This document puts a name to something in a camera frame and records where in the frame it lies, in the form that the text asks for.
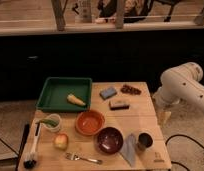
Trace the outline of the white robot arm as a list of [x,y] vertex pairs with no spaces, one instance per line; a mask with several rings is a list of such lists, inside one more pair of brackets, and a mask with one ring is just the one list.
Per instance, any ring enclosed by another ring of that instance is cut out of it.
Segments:
[[200,84],[202,78],[202,67],[195,62],[169,68],[161,74],[161,86],[152,96],[157,106],[160,126],[171,116],[168,108],[178,104],[180,100],[193,104],[204,113],[204,86]]

